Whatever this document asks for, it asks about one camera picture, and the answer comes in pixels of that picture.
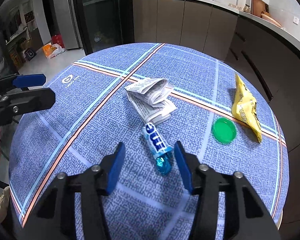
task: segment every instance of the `green bottle cap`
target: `green bottle cap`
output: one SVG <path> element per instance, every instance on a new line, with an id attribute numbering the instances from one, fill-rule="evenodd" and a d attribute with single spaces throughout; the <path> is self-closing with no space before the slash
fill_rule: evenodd
<path id="1" fill-rule="evenodd" d="M 231 143 L 237 136 L 237 130 L 234 123 L 227 118 L 219 118 L 212 126 L 214 137 L 221 143 Z"/>

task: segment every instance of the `screw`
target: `screw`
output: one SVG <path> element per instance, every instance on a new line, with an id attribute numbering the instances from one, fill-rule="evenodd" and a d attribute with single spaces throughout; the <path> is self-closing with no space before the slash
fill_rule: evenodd
<path id="1" fill-rule="evenodd" d="M 234 173 L 234 175 L 235 175 L 238 179 L 241 179 L 241 178 L 243 177 L 243 173 L 240 172 L 240 171 L 236 171 L 236 172 Z"/>
<path id="2" fill-rule="evenodd" d="M 58 173 L 57 178 L 58 179 L 64 179 L 65 176 L 66 176 L 66 174 L 64 172 L 60 172 L 60 173 Z"/>
<path id="3" fill-rule="evenodd" d="M 209 169 L 209 166 L 207 164 L 200 164 L 199 170 L 200 171 L 207 171 Z"/>
<path id="4" fill-rule="evenodd" d="M 93 166 L 91 167 L 91 170 L 97 172 L 97 171 L 100 171 L 100 170 L 101 170 L 101 167 L 100 167 L 100 165 L 93 165 Z"/>
<path id="5" fill-rule="evenodd" d="M 13 112 L 16 114 L 17 112 L 19 112 L 19 108 L 17 106 L 13 107 Z"/>

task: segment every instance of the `yellow wrapper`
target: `yellow wrapper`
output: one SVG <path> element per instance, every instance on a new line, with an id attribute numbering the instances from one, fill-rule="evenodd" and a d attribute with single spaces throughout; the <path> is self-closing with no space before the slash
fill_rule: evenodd
<path id="1" fill-rule="evenodd" d="M 235 83 L 237 85 L 237 91 L 231 109 L 232 115 L 234 118 L 249 125 L 261 143 L 261 127 L 256 113 L 257 100 L 237 74 L 235 75 Z"/>

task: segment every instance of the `shiny blue foil wrapper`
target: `shiny blue foil wrapper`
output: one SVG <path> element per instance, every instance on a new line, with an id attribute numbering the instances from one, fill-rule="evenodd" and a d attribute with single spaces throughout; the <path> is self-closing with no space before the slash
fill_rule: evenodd
<path id="1" fill-rule="evenodd" d="M 155 125 L 150 122 L 143 127 L 142 132 L 156 161 L 158 171 L 163 176 L 167 175 L 171 171 L 169 158 L 172 155 L 172 146 L 167 143 L 159 134 Z"/>

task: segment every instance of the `blue tablecloth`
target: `blue tablecloth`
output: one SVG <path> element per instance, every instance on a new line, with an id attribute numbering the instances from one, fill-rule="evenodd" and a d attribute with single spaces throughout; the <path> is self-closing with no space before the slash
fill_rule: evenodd
<path id="1" fill-rule="evenodd" d="M 217 118 L 233 119 L 235 73 L 201 52 L 160 43 L 104 49 L 70 65 L 47 85 L 56 93 L 55 105 L 24 115 L 13 138 L 9 177 L 20 223 L 57 173 L 81 173 L 122 141 L 126 158 L 119 181 L 103 198 L 112 239 L 188 238 L 197 198 L 184 189 L 175 161 L 167 176 L 158 173 L 141 135 L 142 120 L 124 91 L 144 77 L 165 77 L 176 86 L 169 99 L 177 110 L 158 125 L 168 143 L 181 140 L 187 152 L 218 172 L 242 171 L 277 221 L 289 184 L 287 148 L 270 107 L 244 77 L 258 102 L 262 143 L 237 120 L 237 137 L 229 145 L 210 132 Z M 217 239 L 223 235 L 224 208 L 220 194 Z M 80 194 L 75 210 L 77 238 L 83 239 Z"/>

